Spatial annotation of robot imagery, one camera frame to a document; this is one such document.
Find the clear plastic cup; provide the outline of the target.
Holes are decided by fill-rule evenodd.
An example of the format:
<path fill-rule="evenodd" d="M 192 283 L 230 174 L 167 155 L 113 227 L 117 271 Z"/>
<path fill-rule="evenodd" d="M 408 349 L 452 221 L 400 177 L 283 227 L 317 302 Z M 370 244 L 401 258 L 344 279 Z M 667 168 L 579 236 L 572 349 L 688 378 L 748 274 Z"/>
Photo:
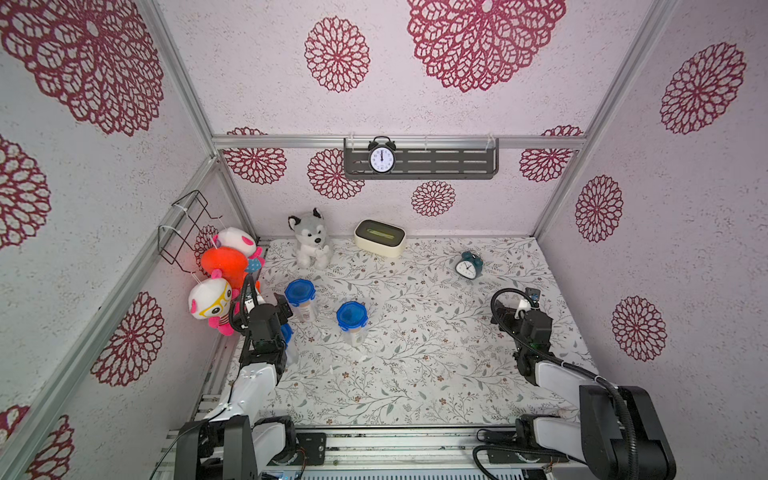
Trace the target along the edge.
<path fill-rule="evenodd" d="M 291 305 L 294 316 L 292 319 L 295 322 L 314 322 L 317 318 L 315 304 L 312 300 L 306 301 L 298 305 Z"/>
<path fill-rule="evenodd" d="M 366 335 L 367 329 L 365 327 L 358 327 L 342 331 L 343 340 L 355 349 L 360 349 L 363 347 Z"/>

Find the clear plastic kit container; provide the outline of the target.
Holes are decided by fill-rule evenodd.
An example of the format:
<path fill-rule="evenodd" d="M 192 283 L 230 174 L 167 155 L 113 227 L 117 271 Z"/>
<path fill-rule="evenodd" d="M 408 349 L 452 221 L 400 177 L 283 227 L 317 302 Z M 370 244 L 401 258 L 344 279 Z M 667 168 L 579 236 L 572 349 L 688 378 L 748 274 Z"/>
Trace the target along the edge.
<path fill-rule="evenodd" d="M 287 344 L 286 349 L 286 368 L 295 365 L 299 361 L 299 353 L 296 344 L 291 341 Z"/>

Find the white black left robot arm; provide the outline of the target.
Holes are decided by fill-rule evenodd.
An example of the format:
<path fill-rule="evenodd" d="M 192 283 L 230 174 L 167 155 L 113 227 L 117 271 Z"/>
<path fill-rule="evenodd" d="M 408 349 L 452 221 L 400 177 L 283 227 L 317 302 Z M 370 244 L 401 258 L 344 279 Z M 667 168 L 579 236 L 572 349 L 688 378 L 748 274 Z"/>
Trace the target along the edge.
<path fill-rule="evenodd" d="M 177 436 L 176 479 L 260 479 L 274 458 L 294 455 L 290 417 L 259 416 L 287 365 L 282 327 L 293 312 L 283 295 L 275 300 L 241 301 L 245 343 L 238 374 L 217 407 L 204 419 L 185 424 Z"/>

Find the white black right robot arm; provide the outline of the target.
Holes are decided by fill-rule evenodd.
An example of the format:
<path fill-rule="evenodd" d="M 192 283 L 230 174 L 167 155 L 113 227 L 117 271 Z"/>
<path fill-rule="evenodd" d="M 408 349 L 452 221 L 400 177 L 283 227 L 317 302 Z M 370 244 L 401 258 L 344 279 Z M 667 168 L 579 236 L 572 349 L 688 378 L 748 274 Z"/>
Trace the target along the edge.
<path fill-rule="evenodd" d="M 550 351 L 553 320 L 538 309 L 491 302 L 492 323 L 513 338 L 518 373 L 577 408 L 576 421 L 524 414 L 514 436 L 486 443 L 537 459 L 573 460 L 598 479 L 673 479 L 676 460 L 649 393 L 617 386 Z"/>

